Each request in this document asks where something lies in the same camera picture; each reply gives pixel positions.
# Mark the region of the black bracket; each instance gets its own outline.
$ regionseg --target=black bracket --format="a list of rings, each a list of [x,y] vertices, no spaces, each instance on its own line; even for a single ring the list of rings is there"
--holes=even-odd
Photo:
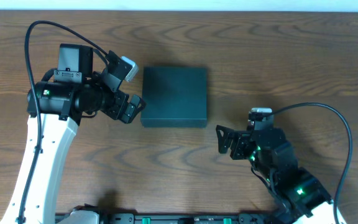
[[[107,61],[106,64],[107,71],[104,71],[104,75],[102,77],[104,84],[109,87],[109,89],[116,93],[119,90],[119,87],[128,73],[131,71],[132,66],[125,62],[123,59],[119,58],[114,52],[111,50],[109,54],[106,56]]]
[[[131,213],[117,213],[111,216],[111,224],[133,224],[135,216]]]
[[[129,124],[136,115],[146,107],[146,102],[137,95],[133,95],[128,102],[129,95],[117,90],[115,94],[114,105],[108,110],[102,110],[110,118],[119,119],[123,123]]]
[[[256,150],[255,142],[250,140],[252,131],[235,131],[233,129],[217,125],[219,153],[225,154],[231,149],[230,157],[234,160],[248,159]]]

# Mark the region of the green led light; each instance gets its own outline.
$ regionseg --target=green led light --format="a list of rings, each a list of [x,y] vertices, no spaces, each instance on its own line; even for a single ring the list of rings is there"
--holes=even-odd
[[[298,190],[296,190],[296,192],[298,193],[298,195],[304,194],[303,189],[298,189]]]

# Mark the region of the white robotic arm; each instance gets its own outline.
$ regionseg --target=white robotic arm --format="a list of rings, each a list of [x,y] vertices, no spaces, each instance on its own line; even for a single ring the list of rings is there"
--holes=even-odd
[[[25,204],[25,223],[55,223],[57,195],[66,155],[74,139],[78,125],[68,118],[59,120],[57,114],[41,114],[42,152],[35,167],[34,176]],[[34,148],[37,144],[37,118],[29,118],[27,145],[17,178],[15,190],[0,224],[15,224],[27,180]]]

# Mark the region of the wooden surface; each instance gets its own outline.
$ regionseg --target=wooden surface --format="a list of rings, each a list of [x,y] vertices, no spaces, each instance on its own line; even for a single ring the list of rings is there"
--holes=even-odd
[[[39,19],[62,23],[140,68],[209,70],[205,129],[145,129],[139,117],[125,125],[103,114],[83,120],[67,156],[57,212],[84,203],[140,213],[273,210],[249,163],[218,154],[215,126],[244,129],[255,106],[319,101],[341,111],[354,134],[340,209],[348,223],[358,223],[358,14],[283,12],[0,11],[0,218],[27,134],[24,36]],[[57,66],[60,43],[82,41],[50,26],[33,31],[36,80]],[[142,72],[122,89],[141,95]],[[276,125],[296,147],[300,165],[333,195],[347,154],[340,120],[320,108],[299,108],[277,116]]]

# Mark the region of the green connector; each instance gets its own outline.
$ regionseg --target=green connector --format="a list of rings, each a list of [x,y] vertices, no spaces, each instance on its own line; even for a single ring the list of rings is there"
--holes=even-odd
[[[231,224],[231,218],[224,218],[223,224]]]
[[[142,218],[142,224],[150,224],[151,222],[150,218]]]

